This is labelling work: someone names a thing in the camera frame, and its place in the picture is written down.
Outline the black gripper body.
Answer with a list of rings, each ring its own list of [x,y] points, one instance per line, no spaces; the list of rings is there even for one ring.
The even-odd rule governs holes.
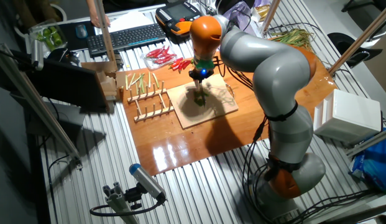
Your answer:
[[[193,80],[198,80],[199,82],[202,82],[204,79],[209,78],[214,73],[213,70],[207,70],[207,69],[201,69],[201,70],[190,70],[189,76]]]

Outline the person's bare hand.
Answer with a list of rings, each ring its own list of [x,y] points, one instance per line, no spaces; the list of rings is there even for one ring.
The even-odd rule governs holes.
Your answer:
[[[107,26],[110,27],[111,23],[110,23],[109,17],[105,16],[105,19],[106,19]],[[95,26],[97,28],[101,27],[100,22],[99,22],[99,17],[98,17],[96,12],[90,14],[90,21],[91,21],[93,26]]]

